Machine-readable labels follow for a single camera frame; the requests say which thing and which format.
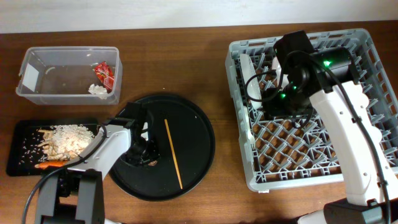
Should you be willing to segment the red snack wrapper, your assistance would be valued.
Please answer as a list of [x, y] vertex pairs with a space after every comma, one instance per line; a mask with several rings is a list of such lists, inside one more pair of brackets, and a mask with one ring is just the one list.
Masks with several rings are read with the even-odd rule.
[[107, 89], [107, 92], [111, 92], [114, 85], [114, 74], [110, 66], [106, 62], [101, 62], [94, 68], [94, 73]]

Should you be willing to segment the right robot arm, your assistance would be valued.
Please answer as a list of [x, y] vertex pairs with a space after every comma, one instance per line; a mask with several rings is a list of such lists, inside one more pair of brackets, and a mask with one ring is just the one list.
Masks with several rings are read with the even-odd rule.
[[304, 31], [274, 44], [280, 78], [287, 84], [267, 90], [268, 118], [310, 118], [317, 113], [338, 158], [346, 198], [298, 218], [299, 223], [396, 223], [397, 177], [382, 149], [380, 130], [371, 124], [359, 73], [343, 47], [316, 51]]

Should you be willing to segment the pink saucer plate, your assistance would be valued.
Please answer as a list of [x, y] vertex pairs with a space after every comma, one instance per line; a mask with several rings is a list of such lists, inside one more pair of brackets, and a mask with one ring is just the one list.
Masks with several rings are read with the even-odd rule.
[[280, 63], [279, 63], [279, 60], [277, 59], [277, 57], [273, 58], [271, 69], [272, 69], [273, 72], [275, 72], [277, 83], [279, 83], [279, 81], [280, 81], [280, 73], [281, 73], [282, 69], [281, 69], [281, 66], [280, 66]]

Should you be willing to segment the white tissue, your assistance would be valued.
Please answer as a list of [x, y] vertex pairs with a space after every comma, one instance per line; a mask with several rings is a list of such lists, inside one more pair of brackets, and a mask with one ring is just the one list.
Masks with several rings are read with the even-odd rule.
[[105, 87], [91, 84], [88, 92], [92, 95], [97, 95], [100, 99], [105, 100], [107, 99], [108, 91]]

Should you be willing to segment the white plastic fork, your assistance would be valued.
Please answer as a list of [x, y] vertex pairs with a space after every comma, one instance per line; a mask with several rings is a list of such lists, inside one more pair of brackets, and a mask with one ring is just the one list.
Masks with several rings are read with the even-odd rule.
[[246, 126], [247, 126], [246, 135], [248, 138], [248, 144], [250, 145], [251, 150], [253, 150], [255, 141], [254, 141], [254, 136], [252, 135], [252, 132], [251, 132], [248, 108], [246, 106], [243, 106], [243, 111], [244, 111], [244, 118], [245, 118]]

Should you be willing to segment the brown food scrap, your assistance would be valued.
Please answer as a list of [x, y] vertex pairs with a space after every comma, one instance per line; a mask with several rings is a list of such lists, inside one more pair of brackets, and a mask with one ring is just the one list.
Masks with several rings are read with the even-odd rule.
[[148, 163], [149, 166], [155, 166], [157, 164], [157, 161], [152, 161], [150, 163]]

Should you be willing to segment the orange carrot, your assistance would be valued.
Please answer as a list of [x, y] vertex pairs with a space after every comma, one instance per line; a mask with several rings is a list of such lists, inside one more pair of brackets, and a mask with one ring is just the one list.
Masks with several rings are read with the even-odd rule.
[[46, 161], [39, 164], [36, 164], [34, 167], [36, 169], [47, 169], [49, 167], [62, 167], [67, 163], [67, 161]]

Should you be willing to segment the grey plate with food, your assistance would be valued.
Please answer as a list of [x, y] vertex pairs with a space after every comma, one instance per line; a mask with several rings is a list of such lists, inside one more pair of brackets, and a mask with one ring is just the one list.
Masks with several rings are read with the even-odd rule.
[[[248, 54], [240, 54], [240, 66], [241, 66], [244, 83], [247, 83], [251, 77], [254, 77], [256, 75], [254, 65], [253, 65], [252, 60]], [[247, 87], [247, 93], [252, 98], [255, 98], [257, 100], [262, 99], [257, 78], [253, 78], [249, 82], [248, 87]]]

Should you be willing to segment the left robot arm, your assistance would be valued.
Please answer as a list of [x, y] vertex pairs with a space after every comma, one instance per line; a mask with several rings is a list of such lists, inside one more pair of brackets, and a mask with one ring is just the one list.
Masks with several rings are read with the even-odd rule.
[[38, 194], [36, 223], [109, 223], [105, 217], [103, 180], [117, 162], [146, 166], [159, 158], [147, 132], [153, 115], [142, 103], [128, 103], [99, 128], [83, 152], [66, 164], [49, 166], [31, 191]]

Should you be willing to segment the wooden chopstick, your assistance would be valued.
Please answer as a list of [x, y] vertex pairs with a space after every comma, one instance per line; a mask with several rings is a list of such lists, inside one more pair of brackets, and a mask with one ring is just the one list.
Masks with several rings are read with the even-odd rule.
[[179, 184], [180, 189], [182, 190], [183, 189], [182, 179], [180, 176], [177, 157], [175, 155], [174, 145], [173, 145], [173, 141], [172, 141], [172, 137], [171, 137], [171, 133], [170, 133], [170, 129], [169, 129], [169, 123], [168, 123], [167, 119], [164, 119], [164, 123], [165, 123], [166, 132], [167, 132], [167, 137], [169, 139], [170, 150], [172, 152], [172, 159], [174, 162], [174, 167], [175, 167], [175, 171], [176, 171], [176, 175], [177, 175], [177, 179], [178, 179], [178, 184]]

